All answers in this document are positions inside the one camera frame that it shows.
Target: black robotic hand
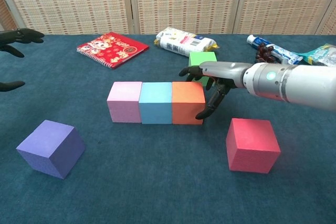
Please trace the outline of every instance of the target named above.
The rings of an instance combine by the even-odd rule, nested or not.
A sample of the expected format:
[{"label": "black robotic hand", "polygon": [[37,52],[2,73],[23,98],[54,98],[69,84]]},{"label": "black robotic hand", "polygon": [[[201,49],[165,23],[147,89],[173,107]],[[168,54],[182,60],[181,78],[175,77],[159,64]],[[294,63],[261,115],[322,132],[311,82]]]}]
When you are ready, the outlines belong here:
[{"label": "black robotic hand", "polygon": [[[14,42],[28,44],[31,42],[34,43],[43,43],[42,38],[44,34],[29,29],[29,28],[20,28],[16,30],[2,31],[0,32],[0,51],[9,52],[15,57],[23,58],[24,54],[14,47],[8,45]],[[25,83],[23,81],[14,81],[9,83],[0,82],[0,92],[11,91],[23,86]]]},{"label": "black robotic hand", "polygon": [[196,119],[202,120],[209,117],[219,106],[224,96],[228,94],[230,89],[236,88],[235,83],[232,79],[219,78],[215,76],[210,76],[204,74],[207,69],[202,69],[199,66],[190,66],[181,70],[178,74],[179,76],[185,76],[188,74],[186,81],[199,80],[202,77],[208,77],[208,82],[206,84],[205,90],[209,90],[213,84],[215,84],[215,92],[207,103],[207,106],[203,111],[196,115]]}]

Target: purple cube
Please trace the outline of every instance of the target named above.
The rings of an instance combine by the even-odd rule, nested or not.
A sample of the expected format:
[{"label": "purple cube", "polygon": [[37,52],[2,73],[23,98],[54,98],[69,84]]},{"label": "purple cube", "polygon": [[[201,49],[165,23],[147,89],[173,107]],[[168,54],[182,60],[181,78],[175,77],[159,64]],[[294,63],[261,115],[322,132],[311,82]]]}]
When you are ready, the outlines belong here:
[{"label": "purple cube", "polygon": [[141,81],[116,81],[107,98],[114,123],[141,123],[139,98]]},{"label": "purple cube", "polygon": [[32,169],[65,179],[85,145],[73,126],[44,120],[16,149]]}]

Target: spiral notebook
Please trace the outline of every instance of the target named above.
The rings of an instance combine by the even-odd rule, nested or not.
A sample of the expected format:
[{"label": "spiral notebook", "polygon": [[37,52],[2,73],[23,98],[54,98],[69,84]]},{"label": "spiral notebook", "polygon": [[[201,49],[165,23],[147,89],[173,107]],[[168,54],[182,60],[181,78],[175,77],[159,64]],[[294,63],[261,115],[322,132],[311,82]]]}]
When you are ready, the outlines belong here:
[{"label": "spiral notebook", "polygon": [[78,46],[77,52],[114,69],[148,48],[139,41],[110,32]]}]

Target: table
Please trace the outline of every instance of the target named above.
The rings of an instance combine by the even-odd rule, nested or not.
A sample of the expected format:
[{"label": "table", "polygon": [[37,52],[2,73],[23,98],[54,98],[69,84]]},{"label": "table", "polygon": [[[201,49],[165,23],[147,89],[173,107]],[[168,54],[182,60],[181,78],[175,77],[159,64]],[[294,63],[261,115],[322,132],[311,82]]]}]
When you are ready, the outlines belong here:
[{"label": "table", "polygon": [[[114,81],[180,81],[188,58],[150,45],[115,70],[76,53],[98,35],[47,35],[0,53],[1,223],[334,223],[336,114],[231,90],[204,125],[113,124],[106,99]],[[218,61],[254,62],[248,35],[204,35]],[[261,35],[306,52],[336,36]],[[212,92],[206,92],[208,99]],[[281,148],[272,171],[230,172],[231,118],[270,120]],[[15,148],[43,120],[75,126],[86,151],[65,180],[32,170]]]}]

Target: foam cube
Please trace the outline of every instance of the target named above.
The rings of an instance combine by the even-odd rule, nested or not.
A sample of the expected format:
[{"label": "foam cube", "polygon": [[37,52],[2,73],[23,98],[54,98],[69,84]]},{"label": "foam cube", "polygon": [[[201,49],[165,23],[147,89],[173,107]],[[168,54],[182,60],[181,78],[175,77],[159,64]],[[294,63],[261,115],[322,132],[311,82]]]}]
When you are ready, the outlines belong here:
[{"label": "foam cube", "polygon": [[44,120],[16,149],[32,169],[65,179],[85,145],[73,126]]},{"label": "foam cube", "polygon": [[205,108],[202,84],[177,81],[172,87],[173,124],[203,124],[195,118]]},{"label": "foam cube", "polygon": [[[190,52],[189,53],[189,67],[190,66],[199,66],[204,61],[217,61],[216,55],[214,52]],[[203,76],[195,82],[200,82],[202,86],[206,86],[209,77]]]},{"label": "foam cube", "polygon": [[172,83],[142,83],[139,109],[143,124],[171,124]]},{"label": "foam cube", "polygon": [[281,152],[271,123],[254,119],[231,120],[226,148],[230,170],[264,174]]},{"label": "foam cube", "polygon": [[115,123],[141,123],[139,98],[141,81],[116,81],[107,98],[112,121]]}]

